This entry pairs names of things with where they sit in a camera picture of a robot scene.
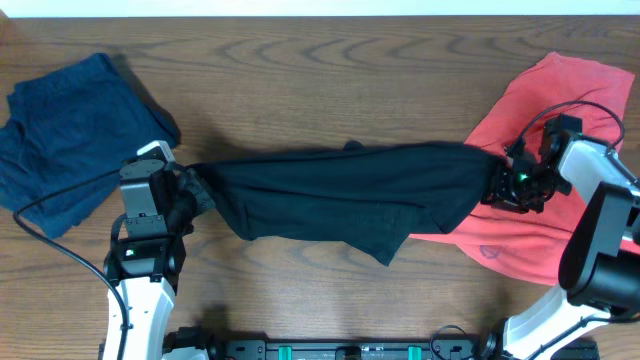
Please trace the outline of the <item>black t-shirt with logo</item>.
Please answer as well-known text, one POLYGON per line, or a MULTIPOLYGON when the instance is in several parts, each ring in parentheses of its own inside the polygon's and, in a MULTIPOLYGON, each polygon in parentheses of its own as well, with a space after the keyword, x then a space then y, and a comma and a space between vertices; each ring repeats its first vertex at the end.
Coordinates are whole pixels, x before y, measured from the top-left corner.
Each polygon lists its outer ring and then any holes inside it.
POLYGON ((461 143, 276 153, 199 163, 216 208, 244 240, 342 241, 389 265, 412 234, 452 232, 500 157, 461 143))

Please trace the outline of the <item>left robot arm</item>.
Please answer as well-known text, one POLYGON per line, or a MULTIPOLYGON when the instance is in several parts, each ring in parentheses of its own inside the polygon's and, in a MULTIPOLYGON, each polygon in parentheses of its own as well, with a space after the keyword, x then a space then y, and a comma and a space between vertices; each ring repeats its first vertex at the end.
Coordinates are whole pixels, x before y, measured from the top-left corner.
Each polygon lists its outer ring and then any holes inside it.
POLYGON ((103 359, 212 359, 197 327, 167 333, 192 221, 215 206, 193 169, 144 160, 120 171, 125 213, 113 224, 104 273, 109 321, 103 359))

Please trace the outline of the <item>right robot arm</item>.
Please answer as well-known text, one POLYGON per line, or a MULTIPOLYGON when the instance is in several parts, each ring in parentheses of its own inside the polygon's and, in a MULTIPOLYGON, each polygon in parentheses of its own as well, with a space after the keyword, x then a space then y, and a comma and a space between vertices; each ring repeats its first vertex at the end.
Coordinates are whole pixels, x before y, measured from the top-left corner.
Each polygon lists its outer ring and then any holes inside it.
POLYGON ((639 240, 639 180, 613 145, 582 132, 579 118, 558 115, 543 128, 540 158, 523 139, 508 147, 483 203, 541 212, 555 194, 576 192, 587 207, 562 254, 558 283, 524 312, 491 330, 479 359, 553 359, 588 332, 639 319, 639 257, 621 248, 639 240))

